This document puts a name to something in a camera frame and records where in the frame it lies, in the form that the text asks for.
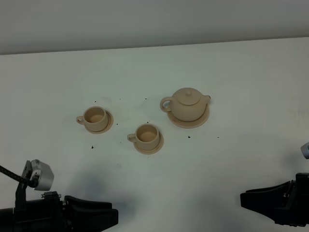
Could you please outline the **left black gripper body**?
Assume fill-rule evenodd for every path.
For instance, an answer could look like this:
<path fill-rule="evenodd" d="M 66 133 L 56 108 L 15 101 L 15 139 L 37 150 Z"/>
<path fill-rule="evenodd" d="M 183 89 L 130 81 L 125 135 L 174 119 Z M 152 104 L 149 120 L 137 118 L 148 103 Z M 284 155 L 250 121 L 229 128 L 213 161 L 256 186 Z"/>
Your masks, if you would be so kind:
<path fill-rule="evenodd" d="M 13 212 L 14 232 L 70 232 L 69 196 L 64 199 L 57 192 L 46 192 L 40 200 L 26 200 L 26 192 L 15 194 Z"/>

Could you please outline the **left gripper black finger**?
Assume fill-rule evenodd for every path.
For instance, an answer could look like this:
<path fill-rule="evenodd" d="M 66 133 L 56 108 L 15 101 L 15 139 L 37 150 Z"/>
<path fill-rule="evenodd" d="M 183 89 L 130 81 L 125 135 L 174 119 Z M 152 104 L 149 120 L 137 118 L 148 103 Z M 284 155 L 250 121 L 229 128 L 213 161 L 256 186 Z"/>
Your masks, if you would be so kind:
<path fill-rule="evenodd" d="M 65 196 L 64 200 L 71 207 L 76 206 L 85 209 L 112 209 L 112 203 L 108 202 L 87 201 L 72 196 Z"/>
<path fill-rule="evenodd" d="M 102 232 L 118 224 L 116 209 L 72 209 L 66 220 L 73 232 Z"/>

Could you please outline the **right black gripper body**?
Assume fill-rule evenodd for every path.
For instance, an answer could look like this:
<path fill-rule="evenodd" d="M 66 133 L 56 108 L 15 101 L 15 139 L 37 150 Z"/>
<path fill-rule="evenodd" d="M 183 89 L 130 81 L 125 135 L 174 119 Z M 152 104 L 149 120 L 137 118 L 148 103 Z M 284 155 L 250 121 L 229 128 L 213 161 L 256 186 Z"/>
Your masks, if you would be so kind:
<path fill-rule="evenodd" d="M 309 174 L 297 173 L 286 193 L 284 224 L 305 227 L 309 224 Z"/>

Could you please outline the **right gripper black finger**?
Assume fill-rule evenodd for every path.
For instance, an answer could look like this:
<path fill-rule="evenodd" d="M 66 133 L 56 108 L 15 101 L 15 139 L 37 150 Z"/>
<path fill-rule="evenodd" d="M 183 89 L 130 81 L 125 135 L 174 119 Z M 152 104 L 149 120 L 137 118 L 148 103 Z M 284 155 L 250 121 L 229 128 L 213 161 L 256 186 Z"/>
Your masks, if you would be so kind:
<path fill-rule="evenodd" d="M 263 207 L 263 206 L 256 206 L 256 205 L 247 205 L 242 206 L 245 209 L 257 212 L 267 218 L 272 219 L 276 224 L 280 225 L 289 225 L 290 219 L 287 214 L 287 211 L 282 210 L 281 208 L 272 208 L 272 207 Z"/>
<path fill-rule="evenodd" d="M 272 187 L 247 190 L 240 194 L 240 204 L 243 208 L 285 206 L 294 183 L 288 181 Z"/>

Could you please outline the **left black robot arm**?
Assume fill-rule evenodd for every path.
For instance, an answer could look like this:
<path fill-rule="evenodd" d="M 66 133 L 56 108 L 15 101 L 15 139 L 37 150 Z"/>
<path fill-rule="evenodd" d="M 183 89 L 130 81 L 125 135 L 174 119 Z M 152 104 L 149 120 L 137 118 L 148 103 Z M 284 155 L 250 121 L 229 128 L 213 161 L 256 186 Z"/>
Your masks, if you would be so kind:
<path fill-rule="evenodd" d="M 56 191 L 40 200 L 0 211 L 2 232 L 101 232 L 118 224 L 118 210 L 111 203 L 81 200 Z"/>

